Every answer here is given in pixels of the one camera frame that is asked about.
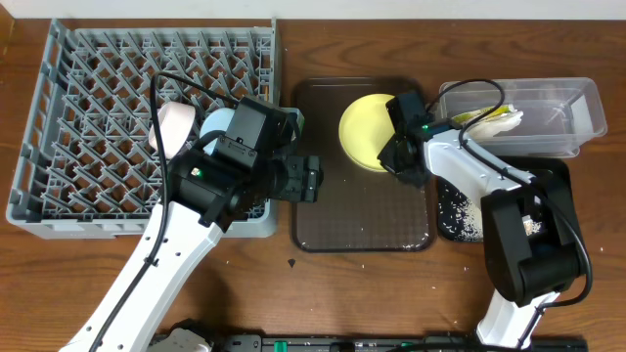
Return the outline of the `white napkin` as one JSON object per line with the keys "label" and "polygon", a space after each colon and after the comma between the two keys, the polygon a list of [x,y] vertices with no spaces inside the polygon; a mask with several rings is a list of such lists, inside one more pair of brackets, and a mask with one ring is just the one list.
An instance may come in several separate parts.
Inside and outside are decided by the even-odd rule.
{"label": "white napkin", "polygon": [[484,140],[495,137],[501,132],[508,132],[521,123],[523,112],[520,110],[487,116],[468,129],[474,140]]}

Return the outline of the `yellow round plate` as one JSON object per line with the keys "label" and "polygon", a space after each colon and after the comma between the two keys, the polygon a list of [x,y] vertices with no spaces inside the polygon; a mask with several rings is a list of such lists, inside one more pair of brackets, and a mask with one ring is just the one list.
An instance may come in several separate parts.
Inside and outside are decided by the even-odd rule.
{"label": "yellow round plate", "polygon": [[353,163],[368,171],[385,172],[378,155],[395,132],[385,106],[392,99],[389,94],[363,96],[346,108],[339,121],[341,147]]}

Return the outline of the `light blue bowl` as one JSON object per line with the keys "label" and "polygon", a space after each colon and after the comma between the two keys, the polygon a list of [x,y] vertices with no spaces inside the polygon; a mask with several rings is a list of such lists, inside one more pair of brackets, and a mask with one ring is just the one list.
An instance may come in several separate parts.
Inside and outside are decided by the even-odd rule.
{"label": "light blue bowl", "polygon": [[232,121],[235,111],[229,108],[221,108],[211,112],[201,126],[200,138],[213,131],[226,132]]}

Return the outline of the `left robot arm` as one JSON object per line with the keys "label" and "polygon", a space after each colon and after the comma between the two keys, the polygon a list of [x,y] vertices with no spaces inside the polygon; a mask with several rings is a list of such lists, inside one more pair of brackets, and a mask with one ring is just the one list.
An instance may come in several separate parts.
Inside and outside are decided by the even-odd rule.
{"label": "left robot arm", "polygon": [[67,351],[146,350],[184,283],[234,221],[267,199],[316,201],[321,162],[294,153],[304,127],[300,110],[246,96],[221,112],[226,123],[185,150],[195,108],[169,102],[155,111],[149,142],[165,159],[159,200]]}

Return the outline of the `pink white bowl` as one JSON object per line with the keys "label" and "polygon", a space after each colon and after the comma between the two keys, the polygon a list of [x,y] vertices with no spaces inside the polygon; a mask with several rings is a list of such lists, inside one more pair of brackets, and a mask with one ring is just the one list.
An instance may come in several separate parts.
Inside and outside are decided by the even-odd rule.
{"label": "pink white bowl", "polygon": [[168,102],[157,111],[158,125],[166,159],[172,159],[182,149],[195,121],[194,107]]}

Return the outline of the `pile of white rice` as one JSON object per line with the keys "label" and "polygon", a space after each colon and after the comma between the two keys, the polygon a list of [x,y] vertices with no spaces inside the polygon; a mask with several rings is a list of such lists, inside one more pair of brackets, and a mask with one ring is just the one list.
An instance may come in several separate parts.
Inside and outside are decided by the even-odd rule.
{"label": "pile of white rice", "polygon": [[437,180],[437,226],[441,236],[452,242],[482,242],[480,209],[451,183]]}

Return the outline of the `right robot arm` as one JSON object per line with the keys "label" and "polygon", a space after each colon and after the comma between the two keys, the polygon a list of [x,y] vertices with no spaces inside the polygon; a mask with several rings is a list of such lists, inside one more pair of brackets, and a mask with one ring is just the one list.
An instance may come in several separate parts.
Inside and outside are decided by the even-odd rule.
{"label": "right robot arm", "polygon": [[393,134],[378,155],[382,167],[417,187],[442,178],[481,211],[495,292],[476,329],[480,348],[529,347],[545,311],[581,302],[593,283],[568,184],[510,166],[477,144],[466,125],[433,121],[415,92],[384,105]]}

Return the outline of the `green orange snack wrapper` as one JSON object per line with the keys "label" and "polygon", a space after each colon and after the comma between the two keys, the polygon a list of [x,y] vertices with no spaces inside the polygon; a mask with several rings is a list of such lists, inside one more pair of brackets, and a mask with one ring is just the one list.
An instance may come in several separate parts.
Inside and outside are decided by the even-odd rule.
{"label": "green orange snack wrapper", "polygon": [[452,120],[461,125],[466,125],[469,122],[477,119],[479,116],[485,114],[486,112],[487,117],[495,117],[502,114],[517,112],[517,109],[511,104],[499,106],[497,109],[495,109],[494,107],[487,107],[479,110],[471,110],[457,114],[452,117]]}

